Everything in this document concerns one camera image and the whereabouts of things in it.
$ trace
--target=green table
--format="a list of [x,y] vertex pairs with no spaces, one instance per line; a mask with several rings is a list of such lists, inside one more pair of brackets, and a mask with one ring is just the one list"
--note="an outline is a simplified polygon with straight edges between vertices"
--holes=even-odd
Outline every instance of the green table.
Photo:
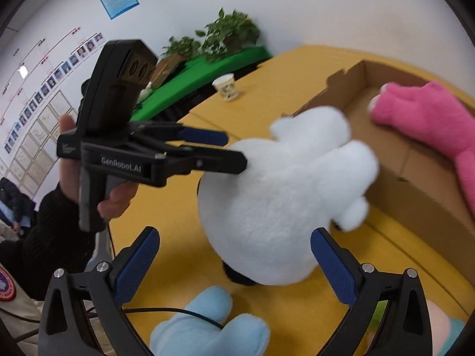
[[219,76],[269,60],[271,57],[264,47],[255,47],[244,49],[216,63],[208,63],[202,57],[190,60],[183,71],[142,102],[142,108],[134,112],[132,120],[149,120]]

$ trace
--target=metal bolt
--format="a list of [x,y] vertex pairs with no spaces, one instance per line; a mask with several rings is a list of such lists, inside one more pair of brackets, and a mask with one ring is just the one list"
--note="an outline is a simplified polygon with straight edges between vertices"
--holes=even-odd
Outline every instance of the metal bolt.
[[364,263],[363,266],[362,266],[363,270],[366,272],[366,273],[372,273],[374,272],[374,266],[371,265],[370,263]]
[[59,269],[55,270],[55,277],[56,278],[61,278],[61,277],[63,277],[63,275],[64,275],[64,269],[59,268]]
[[99,265],[96,266],[97,271],[103,272],[109,269],[109,264],[108,263],[100,263]]
[[417,277],[417,271],[415,269],[408,269],[407,270],[408,276],[410,278],[416,278]]

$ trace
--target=blue gripper pad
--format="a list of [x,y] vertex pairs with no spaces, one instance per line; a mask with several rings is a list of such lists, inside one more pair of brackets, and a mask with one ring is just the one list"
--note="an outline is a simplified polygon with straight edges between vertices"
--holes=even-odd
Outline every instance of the blue gripper pad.
[[336,297],[342,304],[353,306],[358,297],[356,281],[318,229],[312,233],[310,247]]
[[120,268],[114,280],[114,299],[118,306],[132,301],[158,253],[159,245],[158,231],[151,228],[143,237],[139,236],[131,247],[124,249],[125,252],[122,250],[118,254],[116,259],[119,259],[123,252],[126,258],[125,264]]
[[186,142],[201,143],[212,146],[223,147],[229,142],[229,138],[227,137],[225,132],[211,131],[191,127],[185,127],[184,129],[182,129],[178,133],[178,136]]

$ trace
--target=paper cup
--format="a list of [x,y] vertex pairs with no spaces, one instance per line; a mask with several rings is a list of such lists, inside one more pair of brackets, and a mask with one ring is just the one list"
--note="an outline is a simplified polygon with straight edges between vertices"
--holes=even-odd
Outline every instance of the paper cup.
[[214,88],[218,91],[225,101],[231,101],[239,96],[234,80],[234,73],[223,75],[213,82]]

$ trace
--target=potted plant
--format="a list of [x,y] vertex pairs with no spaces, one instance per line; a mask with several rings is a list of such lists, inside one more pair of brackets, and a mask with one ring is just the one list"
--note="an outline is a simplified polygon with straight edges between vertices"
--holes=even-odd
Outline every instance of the potted plant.
[[201,47],[201,44],[191,37],[185,36],[180,40],[175,40],[172,36],[170,37],[169,42],[170,44],[168,47],[163,47],[166,51],[162,53],[162,56],[180,55],[187,60],[199,56],[199,48]]
[[196,31],[198,37],[205,37],[201,49],[206,59],[211,61],[221,60],[245,46],[255,45],[260,34],[247,14],[234,10],[227,15],[223,8],[218,19],[206,26],[206,31]]

